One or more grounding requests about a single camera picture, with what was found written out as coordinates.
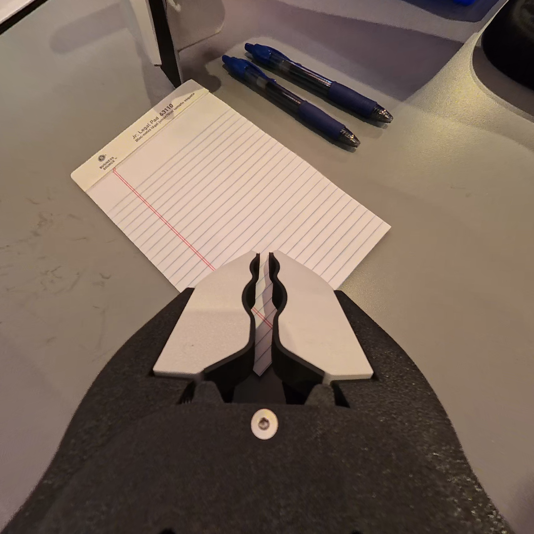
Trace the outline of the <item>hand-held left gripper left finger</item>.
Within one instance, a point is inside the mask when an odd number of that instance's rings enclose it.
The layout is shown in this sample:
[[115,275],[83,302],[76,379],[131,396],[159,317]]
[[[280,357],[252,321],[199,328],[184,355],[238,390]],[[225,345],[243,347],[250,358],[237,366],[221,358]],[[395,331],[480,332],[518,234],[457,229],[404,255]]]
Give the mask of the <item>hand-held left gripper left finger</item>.
[[226,403],[253,371],[260,255],[249,251],[197,283],[153,367],[156,377],[213,382]]

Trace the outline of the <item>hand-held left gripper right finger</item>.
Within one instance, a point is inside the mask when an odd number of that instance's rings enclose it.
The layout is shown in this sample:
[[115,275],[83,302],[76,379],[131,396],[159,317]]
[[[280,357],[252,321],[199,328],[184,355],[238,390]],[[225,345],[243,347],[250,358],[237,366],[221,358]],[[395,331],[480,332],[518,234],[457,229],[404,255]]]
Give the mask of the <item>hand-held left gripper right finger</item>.
[[269,253],[276,313],[271,362],[285,390],[305,399],[320,384],[368,380],[373,369],[335,291],[279,250]]

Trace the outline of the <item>white lined notepad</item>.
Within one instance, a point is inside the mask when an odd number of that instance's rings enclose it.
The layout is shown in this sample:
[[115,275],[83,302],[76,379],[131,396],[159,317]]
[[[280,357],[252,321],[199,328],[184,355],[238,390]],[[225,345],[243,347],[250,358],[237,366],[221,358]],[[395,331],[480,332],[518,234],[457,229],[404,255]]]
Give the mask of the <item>white lined notepad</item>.
[[70,176],[178,291],[246,252],[261,255],[258,376],[271,364],[268,253],[337,290],[391,228],[194,81]]

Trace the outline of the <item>blue retractable pen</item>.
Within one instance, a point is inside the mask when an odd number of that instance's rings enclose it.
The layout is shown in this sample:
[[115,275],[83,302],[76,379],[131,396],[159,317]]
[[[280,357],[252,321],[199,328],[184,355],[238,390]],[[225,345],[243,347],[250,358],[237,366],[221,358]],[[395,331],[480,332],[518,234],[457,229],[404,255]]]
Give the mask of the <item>blue retractable pen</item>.
[[222,61],[231,75],[285,111],[298,117],[307,126],[319,131],[338,144],[354,149],[359,147],[359,139],[344,124],[278,84],[276,80],[268,77],[263,70],[249,60],[223,55]]
[[321,95],[344,110],[375,123],[390,124],[393,120],[392,114],[376,101],[291,60],[271,46],[245,43],[244,48],[257,64]]

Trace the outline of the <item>black framed marker sign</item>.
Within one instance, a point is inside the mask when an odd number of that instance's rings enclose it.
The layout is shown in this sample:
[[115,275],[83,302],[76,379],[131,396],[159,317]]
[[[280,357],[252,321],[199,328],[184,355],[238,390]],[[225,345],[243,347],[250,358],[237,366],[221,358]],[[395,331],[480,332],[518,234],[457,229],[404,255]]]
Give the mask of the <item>black framed marker sign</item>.
[[179,53],[218,34],[223,1],[148,1],[159,53],[157,65],[174,88],[183,83]]

